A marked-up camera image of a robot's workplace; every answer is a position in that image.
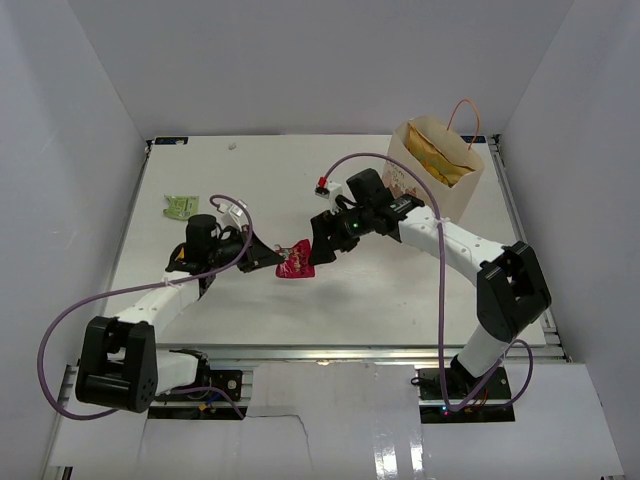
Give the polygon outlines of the brown chips bag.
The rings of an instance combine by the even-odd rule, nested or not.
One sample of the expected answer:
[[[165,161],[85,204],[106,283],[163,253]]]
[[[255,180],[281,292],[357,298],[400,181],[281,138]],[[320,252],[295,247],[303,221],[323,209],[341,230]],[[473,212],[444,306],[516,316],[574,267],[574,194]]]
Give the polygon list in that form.
[[[412,123],[409,124],[406,148],[425,171],[447,187],[455,186],[464,175],[474,172],[473,168],[450,162]]]

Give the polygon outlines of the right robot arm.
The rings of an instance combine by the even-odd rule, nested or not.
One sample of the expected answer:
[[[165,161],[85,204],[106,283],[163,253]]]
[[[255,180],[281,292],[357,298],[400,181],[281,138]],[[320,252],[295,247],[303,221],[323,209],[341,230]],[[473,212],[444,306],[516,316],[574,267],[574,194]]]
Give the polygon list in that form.
[[[414,247],[457,271],[476,289],[479,325],[452,362],[453,390],[472,399],[488,385],[487,372],[509,345],[551,305],[551,294],[533,248],[479,237],[445,219],[412,194],[393,196],[373,169],[341,185],[320,179],[315,193],[329,201],[328,210],[311,220],[309,262],[332,263],[337,253],[353,250],[369,233]]]

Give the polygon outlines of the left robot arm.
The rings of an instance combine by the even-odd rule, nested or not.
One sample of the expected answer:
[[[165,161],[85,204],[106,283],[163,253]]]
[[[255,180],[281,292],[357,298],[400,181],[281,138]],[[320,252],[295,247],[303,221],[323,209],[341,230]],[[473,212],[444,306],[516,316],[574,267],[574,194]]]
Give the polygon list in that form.
[[[160,395],[227,398],[228,393],[213,383],[204,354],[193,349],[161,351],[157,338],[205,295],[219,270],[237,267],[249,273],[283,261],[247,226],[222,227],[209,214],[191,217],[184,242],[169,257],[160,287],[115,316],[98,316],[87,325],[76,398],[136,413],[146,411]]]

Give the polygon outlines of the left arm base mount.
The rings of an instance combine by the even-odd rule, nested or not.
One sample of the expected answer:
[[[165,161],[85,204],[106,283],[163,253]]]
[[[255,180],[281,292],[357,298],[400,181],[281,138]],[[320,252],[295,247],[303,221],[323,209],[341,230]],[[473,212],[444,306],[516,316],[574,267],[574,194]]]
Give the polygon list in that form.
[[[224,402],[239,419],[245,417],[241,370],[213,370],[206,354],[190,349],[161,351],[157,358],[155,402],[198,402],[202,410]]]

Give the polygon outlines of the pink snack packet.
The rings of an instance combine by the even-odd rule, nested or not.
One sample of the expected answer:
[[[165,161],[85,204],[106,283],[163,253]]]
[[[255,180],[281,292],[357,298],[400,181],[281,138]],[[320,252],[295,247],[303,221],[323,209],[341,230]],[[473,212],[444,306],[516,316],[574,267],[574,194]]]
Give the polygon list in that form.
[[[310,264],[311,242],[298,241],[293,247],[276,246],[276,252],[284,261],[276,266],[275,275],[280,279],[307,279],[315,276],[315,267]]]

